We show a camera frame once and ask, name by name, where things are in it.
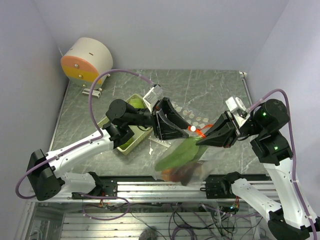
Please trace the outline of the green leafy vegetable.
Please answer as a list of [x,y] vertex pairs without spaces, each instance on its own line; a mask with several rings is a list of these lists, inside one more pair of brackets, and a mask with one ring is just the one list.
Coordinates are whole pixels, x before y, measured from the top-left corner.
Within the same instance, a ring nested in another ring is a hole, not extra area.
[[200,137],[188,137],[176,140],[156,160],[154,170],[162,172],[166,169],[182,167],[192,161],[198,161],[208,149],[205,145],[196,145],[200,139]]

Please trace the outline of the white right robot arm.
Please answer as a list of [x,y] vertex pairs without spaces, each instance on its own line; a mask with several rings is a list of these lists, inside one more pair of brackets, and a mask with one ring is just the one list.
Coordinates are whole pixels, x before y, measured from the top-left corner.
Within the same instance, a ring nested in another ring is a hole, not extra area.
[[230,97],[225,103],[228,110],[196,144],[229,148],[236,141],[254,137],[250,141],[252,150],[267,170],[279,202],[260,192],[238,172],[224,176],[221,194],[226,198],[235,195],[253,207],[277,240],[306,240],[310,235],[316,238],[320,219],[299,189],[293,146],[280,133],[290,122],[286,105],[269,99],[248,109],[238,97]]

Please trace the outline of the red meat slab orange rind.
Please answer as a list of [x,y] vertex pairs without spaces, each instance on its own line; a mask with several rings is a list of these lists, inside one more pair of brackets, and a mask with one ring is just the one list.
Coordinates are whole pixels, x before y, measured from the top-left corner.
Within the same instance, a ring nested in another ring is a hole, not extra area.
[[196,179],[200,169],[199,164],[168,168],[161,172],[161,178],[167,182],[180,183],[182,186],[187,186]]

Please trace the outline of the clear bag orange zipper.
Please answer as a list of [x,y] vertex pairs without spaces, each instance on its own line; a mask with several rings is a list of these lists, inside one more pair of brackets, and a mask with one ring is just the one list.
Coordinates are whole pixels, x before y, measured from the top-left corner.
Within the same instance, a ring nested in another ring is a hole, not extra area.
[[182,186],[199,186],[210,174],[208,147],[196,145],[212,124],[190,126],[191,136],[175,140],[154,163],[154,179]]

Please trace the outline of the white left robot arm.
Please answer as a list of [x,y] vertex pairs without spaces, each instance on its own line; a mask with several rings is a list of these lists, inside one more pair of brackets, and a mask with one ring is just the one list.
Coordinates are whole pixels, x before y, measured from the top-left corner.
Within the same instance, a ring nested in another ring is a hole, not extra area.
[[152,128],[163,141],[188,138],[186,130],[191,126],[167,97],[157,100],[152,108],[135,108],[116,99],[105,115],[108,122],[88,137],[55,151],[44,153],[39,149],[31,154],[26,173],[37,200],[49,200],[65,187],[70,187],[71,193],[98,198],[103,187],[95,173],[68,172],[84,160],[124,145],[135,134],[132,126]]

